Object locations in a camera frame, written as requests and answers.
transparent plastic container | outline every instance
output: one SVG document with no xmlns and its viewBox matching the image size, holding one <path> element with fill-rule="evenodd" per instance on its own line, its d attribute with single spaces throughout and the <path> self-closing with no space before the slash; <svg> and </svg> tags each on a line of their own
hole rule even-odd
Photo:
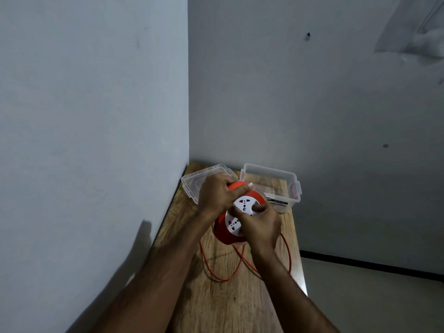
<svg viewBox="0 0 444 333">
<path fill-rule="evenodd" d="M 253 190 L 264 195 L 280 213 L 289 211 L 301 200 L 301 183 L 290 172 L 246 163 L 241 170 L 240 180 L 252 182 Z"/>
<path fill-rule="evenodd" d="M 230 168 L 227 168 L 227 166 L 223 164 L 205 168 L 197 172 L 182 176 L 182 178 L 180 179 L 182 181 L 182 187 L 188 197 L 191 197 L 193 199 L 195 204 L 199 202 L 199 191 L 207 176 L 217 173 L 227 173 L 228 175 L 236 179 L 236 181 L 238 181 L 237 175 L 234 174 L 234 172 Z"/>
</svg>

orange cable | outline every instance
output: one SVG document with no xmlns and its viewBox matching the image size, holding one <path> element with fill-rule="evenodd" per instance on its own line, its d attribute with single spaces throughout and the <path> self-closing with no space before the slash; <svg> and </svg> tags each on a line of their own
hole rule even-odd
<svg viewBox="0 0 444 333">
<path fill-rule="evenodd" d="M 285 245 L 286 245 L 286 247 L 287 247 L 288 257 L 289 257 L 289 262 L 290 262 L 290 263 L 289 263 L 288 272 L 291 273 L 292 262 L 291 262 L 291 252 L 290 252 L 290 247 L 289 247 L 289 245 L 288 245 L 288 242 L 287 242 L 286 238 L 284 237 L 284 234 L 281 233 L 280 235 L 281 235 L 282 239 L 284 240 L 284 243 L 285 243 Z M 235 272 L 234 272 L 234 273 L 231 275 L 231 277 L 229 277 L 228 279 L 224 279 L 224 278 L 220 278 L 220 277 L 216 276 L 216 274 L 213 272 L 213 270 L 210 269 L 210 266 L 208 265 L 207 257 L 206 257 L 206 255 L 205 255 L 204 250 L 203 250 L 203 245 L 202 245 L 202 242 L 201 242 L 201 241 L 199 241 L 199 245 L 200 245 L 200 251 L 201 251 L 202 256 L 203 256 L 203 260 L 204 260 L 204 262 L 205 262 L 205 265 L 207 266 L 207 269 L 208 269 L 209 273 L 210 273 L 214 278 L 216 278 L 216 279 L 217 279 L 216 281 L 218 281 L 218 282 L 225 282 L 225 281 L 229 281 L 229 280 L 233 279 L 233 278 L 237 275 L 237 273 L 239 272 L 239 267 L 241 266 L 242 261 L 244 261 L 244 262 L 248 265 L 248 267 L 249 267 L 250 269 L 252 269 L 255 273 L 259 274 L 258 271 L 257 271 L 257 269 L 256 269 L 256 268 L 255 268 L 255 267 L 254 267 L 249 261 L 247 261 L 247 259 L 244 257 L 245 244 L 242 246 L 242 253 L 240 253 L 239 250 L 238 250 L 235 246 L 233 246 L 233 248 L 234 248 L 234 250 L 236 251 L 236 253 L 238 254 L 240 260 L 239 260 L 239 264 L 237 265 L 237 268 L 236 268 Z"/>
</svg>

person's right hand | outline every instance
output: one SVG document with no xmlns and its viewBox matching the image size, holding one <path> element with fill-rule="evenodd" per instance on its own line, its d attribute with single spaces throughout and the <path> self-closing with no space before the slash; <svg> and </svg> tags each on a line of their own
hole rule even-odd
<svg viewBox="0 0 444 333">
<path fill-rule="evenodd" d="M 252 210 L 259 212 L 259 214 L 250 216 L 235 206 L 231 207 L 228 212 L 241 222 L 241 230 L 252 252 L 274 251 L 277 238 L 281 233 L 279 214 L 269 203 L 254 205 Z"/>
</svg>

person's left hand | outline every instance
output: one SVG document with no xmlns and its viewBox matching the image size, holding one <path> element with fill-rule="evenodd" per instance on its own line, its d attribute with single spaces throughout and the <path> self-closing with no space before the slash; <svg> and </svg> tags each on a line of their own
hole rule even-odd
<svg viewBox="0 0 444 333">
<path fill-rule="evenodd" d="M 233 203 L 246 192 L 253 184 L 244 184 L 236 189 L 229 190 L 227 184 L 236 182 L 232 177 L 218 173 L 207 176 L 199 192 L 197 208 L 199 212 L 213 222 L 221 213 L 228 210 Z"/>
</svg>

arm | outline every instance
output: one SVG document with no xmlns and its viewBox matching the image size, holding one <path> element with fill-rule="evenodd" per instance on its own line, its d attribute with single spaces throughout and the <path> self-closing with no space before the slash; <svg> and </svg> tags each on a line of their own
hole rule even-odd
<svg viewBox="0 0 444 333">
<path fill-rule="evenodd" d="M 314 305 L 280 262 L 274 248 L 281 233 L 281 219 L 272 206 L 253 206 L 260 214 L 250 216 L 236 207 L 237 217 L 251 247 L 256 268 L 264 280 L 284 332 L 338 332 Z"/>
<path fill-rule="evenodd" d="M 92 333 L 164 332 L 197 243 L 211 223 L 250 188 L 228 190 L 234 180 L 226 175 L 207 177 L 200 191 L 198 211 L 180 231 L 150 257 L 147 265 L 119 294 Z"/>
</svg>

